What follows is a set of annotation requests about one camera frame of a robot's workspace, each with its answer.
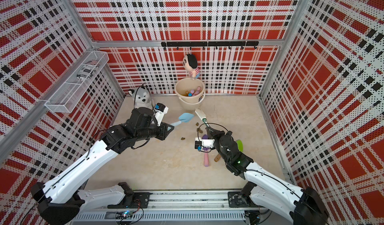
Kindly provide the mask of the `light blue hand trowel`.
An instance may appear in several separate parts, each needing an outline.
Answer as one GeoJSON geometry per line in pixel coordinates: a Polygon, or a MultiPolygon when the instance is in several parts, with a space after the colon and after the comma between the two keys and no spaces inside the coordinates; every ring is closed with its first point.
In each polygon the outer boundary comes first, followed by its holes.
{"type": "Polygon", "coordinates": [[[176,127],[182,123],[188,123],[193,117],[194,117],[193,114],[183,113],[182,115],[179,116],[179,120],[177,122],[172,123],[171,126],[176,127]]]}

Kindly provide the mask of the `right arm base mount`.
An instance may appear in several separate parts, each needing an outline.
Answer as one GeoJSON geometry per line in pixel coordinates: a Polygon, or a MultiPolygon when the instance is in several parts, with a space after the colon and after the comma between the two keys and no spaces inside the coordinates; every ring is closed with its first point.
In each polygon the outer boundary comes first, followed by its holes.
{"type": "Polygon", "coordinates": [[[250,198],[251,191],[257,185],[252,182],[247,182],[246,185],[240,190],[235,192],[228,192],[228,203],[230,208],[258,208],[250,198]]]}

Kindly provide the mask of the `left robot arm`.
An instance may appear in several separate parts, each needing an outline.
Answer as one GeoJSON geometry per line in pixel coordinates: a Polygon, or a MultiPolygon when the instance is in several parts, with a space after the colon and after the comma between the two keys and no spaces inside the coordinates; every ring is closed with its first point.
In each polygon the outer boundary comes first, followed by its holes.
{"type": "Polygon", "coordinates": [[[150,139],[165,140],[174,126],[164,123],[168,107],[158,103],[154,110],[133,109],[123,124],[107,129],[94,145],[62,173],[46,183],[36,183],[31,194],[37,202],[40,216],[50,225],[65,225],[79,213],[95,208],[126,204],[133,201],[134,192],[127,183],[94,191],[81,190],[83,185],[102,166],[135,143],[150,139]]]}

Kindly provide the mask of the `purple square trowel pink handle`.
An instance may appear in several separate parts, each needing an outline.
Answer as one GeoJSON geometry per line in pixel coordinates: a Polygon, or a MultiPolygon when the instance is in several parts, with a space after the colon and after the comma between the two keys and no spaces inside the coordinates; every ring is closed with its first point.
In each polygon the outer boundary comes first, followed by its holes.
{"type": "Polygon", "coordinates": [[[201,90],[202,90],[201,87],[197,87],[197,89],[194,92],[194,96],[198,95],[201,92],[201,90]]]}

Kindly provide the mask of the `purple pointed trowel row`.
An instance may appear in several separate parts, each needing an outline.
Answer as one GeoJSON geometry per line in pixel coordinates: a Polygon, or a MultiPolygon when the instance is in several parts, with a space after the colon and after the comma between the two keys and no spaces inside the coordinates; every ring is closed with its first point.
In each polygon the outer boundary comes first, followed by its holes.
{"type": "Polygon", "coordinates": [[[204,166],[205,167],[209,167],[210,166],[210,162],[209,162],[209,155],[208,153],[211,151],[210,148],[206,148],[206,147],[202,147],[202,151],[205,153],[204,154],[204,166]]]}

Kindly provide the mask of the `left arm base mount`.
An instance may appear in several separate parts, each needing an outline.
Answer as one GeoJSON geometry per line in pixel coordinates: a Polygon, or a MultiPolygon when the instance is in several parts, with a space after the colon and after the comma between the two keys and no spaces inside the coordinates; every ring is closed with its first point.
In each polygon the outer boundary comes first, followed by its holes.
{"type": "Polygon", "coordinates": [[[150,193],[134,192],[126,182],[118,183],[118,186],[123,189],[125,196],[118,204],[108,205],[108,209],[137,209],[138,207],[146,209],[148,207],[150,193]]]}

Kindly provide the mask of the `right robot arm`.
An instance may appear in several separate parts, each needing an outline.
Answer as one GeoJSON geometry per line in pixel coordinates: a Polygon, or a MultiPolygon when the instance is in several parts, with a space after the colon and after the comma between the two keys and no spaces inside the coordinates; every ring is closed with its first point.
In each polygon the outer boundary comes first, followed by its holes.
{"type": "Polygon", "coordinates": [[[262,168],[243,154],[232,132],[206,127],[209,149],[217,150],[226,168],[247,181],[245,196],[252,203],[269,209],[294,225],[326,225],[329,212],[318,192],[290,184],[262,168]]]}

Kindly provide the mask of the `white brush green handle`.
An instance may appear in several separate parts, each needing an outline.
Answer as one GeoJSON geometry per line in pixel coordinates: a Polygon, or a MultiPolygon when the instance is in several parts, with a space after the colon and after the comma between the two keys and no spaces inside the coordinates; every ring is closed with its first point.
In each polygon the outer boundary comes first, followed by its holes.
{"type": "Polygon", "coordinates": [[[199,117],[199,119],[206,125],[207,128],[210,127],[209,123],[207,122],[207,117],[204,111],[201,108],[195,109],[196,115],[199,117]]]}

